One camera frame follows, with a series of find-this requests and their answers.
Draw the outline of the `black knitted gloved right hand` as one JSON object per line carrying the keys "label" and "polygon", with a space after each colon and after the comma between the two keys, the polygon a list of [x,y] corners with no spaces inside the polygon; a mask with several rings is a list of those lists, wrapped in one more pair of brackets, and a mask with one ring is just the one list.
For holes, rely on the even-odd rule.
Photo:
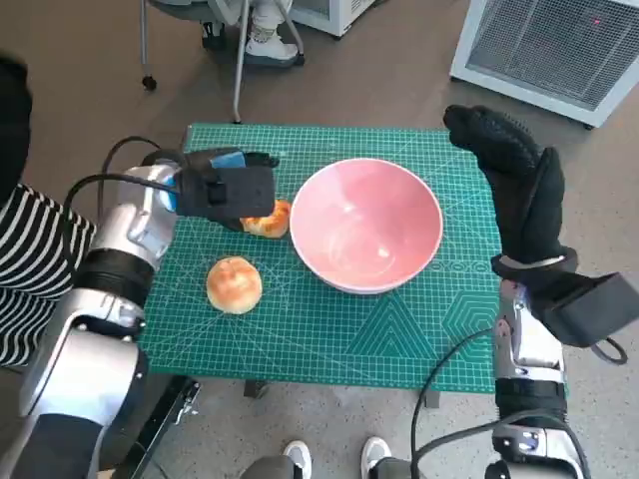
{"label": "black knitted gloved right hand", "polygon": [[472,153],[491,189],[501,254],[521,264],[566,255],[560,243],[565,180],[558,152],[519,122],[483,106],[448,106],[450,142]]}

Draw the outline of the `bare black left hand blue tape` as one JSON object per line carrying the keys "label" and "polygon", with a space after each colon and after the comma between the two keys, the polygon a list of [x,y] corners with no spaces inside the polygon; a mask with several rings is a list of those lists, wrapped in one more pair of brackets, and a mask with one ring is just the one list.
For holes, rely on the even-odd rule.
{"label": "bare black left hand blue tape", "polygon": [[230,148],[185,154],[176,174],[176,212],[241,232],[243,219],[267,217],[274,211],[273,169],[278,165],[279,160],[267,153]]}

